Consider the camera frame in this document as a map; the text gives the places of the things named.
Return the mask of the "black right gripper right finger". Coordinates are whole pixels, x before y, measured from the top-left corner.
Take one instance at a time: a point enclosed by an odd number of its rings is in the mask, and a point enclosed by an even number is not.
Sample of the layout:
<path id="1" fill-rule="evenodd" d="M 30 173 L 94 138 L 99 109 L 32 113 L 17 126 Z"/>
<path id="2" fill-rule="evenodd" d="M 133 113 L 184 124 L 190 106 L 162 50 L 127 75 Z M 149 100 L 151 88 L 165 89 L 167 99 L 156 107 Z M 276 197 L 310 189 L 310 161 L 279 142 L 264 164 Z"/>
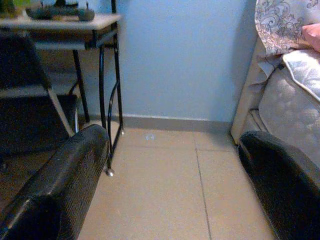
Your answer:
<path id="1" fill-rule="evenodd" d="M 300 149 L 247 131 L 238 154 L 279 240 L 320 238 L 320 169 Z"/>

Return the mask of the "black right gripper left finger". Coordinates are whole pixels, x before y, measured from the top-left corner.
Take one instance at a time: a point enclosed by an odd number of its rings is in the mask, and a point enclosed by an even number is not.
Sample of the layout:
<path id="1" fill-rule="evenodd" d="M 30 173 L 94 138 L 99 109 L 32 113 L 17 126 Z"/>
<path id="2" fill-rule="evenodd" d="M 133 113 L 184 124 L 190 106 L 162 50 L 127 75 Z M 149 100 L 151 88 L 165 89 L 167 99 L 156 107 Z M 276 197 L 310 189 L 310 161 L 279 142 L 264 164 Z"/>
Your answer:
<path id="1" fill-rule="evenodd" d="M 0 215 L 2 240 L 76 240 L 109 153 L 92 124 L 62 144 Z"/>

